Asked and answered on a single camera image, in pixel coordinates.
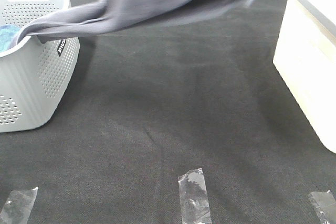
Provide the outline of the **grey towel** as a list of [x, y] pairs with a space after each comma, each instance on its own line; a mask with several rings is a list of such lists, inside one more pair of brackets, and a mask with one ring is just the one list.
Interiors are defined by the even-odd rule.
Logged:
[[222, 16], [254, 0], [96, 0], [39, 17], [24, 26], [9, 43], [26, 36], [40, 42], [109, 34], [139, 26], [178, 26]]

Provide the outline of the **white plastic storage box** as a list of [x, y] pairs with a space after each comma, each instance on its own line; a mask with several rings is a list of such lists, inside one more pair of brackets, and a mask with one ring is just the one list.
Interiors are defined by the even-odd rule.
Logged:
[[287, 0], [273, 63], [321, 143], [335, 152], [335, 0]]

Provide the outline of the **centre clear tape strip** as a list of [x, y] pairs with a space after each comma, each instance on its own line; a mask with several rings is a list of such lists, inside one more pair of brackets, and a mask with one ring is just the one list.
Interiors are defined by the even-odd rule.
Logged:
[[212, 223], [202, 169], [189, 170], [178, 184], [182, 223]]

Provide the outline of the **black table cloth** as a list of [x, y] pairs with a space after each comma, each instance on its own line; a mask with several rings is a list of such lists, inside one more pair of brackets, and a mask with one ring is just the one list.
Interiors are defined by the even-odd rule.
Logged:
[[81, 38], [50, 121], [1, 135], [1, 204], [38, 188], [29, 223], [180, 223], [201, 168], [213, 223], [319, 223], [335, 155], [272, 62], [286, 2]]

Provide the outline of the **clear tape strip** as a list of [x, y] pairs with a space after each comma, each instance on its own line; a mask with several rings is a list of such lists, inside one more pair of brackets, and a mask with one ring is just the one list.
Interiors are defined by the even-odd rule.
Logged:
[[182, 223], [212, 223], [202, 169], [189, 170], [178, 184]]
[[335, 224], [335, 198], [330, 190], [308, 194], [310, 203], [321, 224]]
[[1, 224], [26, 224], [38, 189], [11, 191], [1, 211]]

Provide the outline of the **blue towel in basket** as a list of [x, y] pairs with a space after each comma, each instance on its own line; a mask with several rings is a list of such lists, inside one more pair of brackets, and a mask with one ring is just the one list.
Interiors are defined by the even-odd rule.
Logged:
[[0, 30], [1, 52], [5, 52], [18, 44], [22, 29], [12, 24], [2, 25]]

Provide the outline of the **grey perforated laundry basket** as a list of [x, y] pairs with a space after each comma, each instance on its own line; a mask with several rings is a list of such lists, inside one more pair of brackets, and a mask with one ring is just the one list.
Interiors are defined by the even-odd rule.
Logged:
[[[71, 6], [70, 0], [1, 0], [1, 25], [30, 21]], [[1, 132], [38, 128], [57, 108], [75, 69], [77, 37], [42, 44], [27, 36], [1, 52]]]

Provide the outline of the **left clear tape strip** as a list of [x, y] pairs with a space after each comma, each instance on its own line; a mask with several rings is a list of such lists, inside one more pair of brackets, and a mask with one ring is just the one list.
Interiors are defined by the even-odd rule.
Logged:
[[11, 191], [1, 211], [1, 224], [26, 224], [38, 189]]

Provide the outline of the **right clear tape strip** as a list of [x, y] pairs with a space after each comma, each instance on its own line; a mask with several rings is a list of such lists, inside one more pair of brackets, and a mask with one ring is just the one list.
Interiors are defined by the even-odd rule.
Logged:
[[308, 194], [310, 203], [321, 224], [335, 224], [335, 198], [330, 190]]

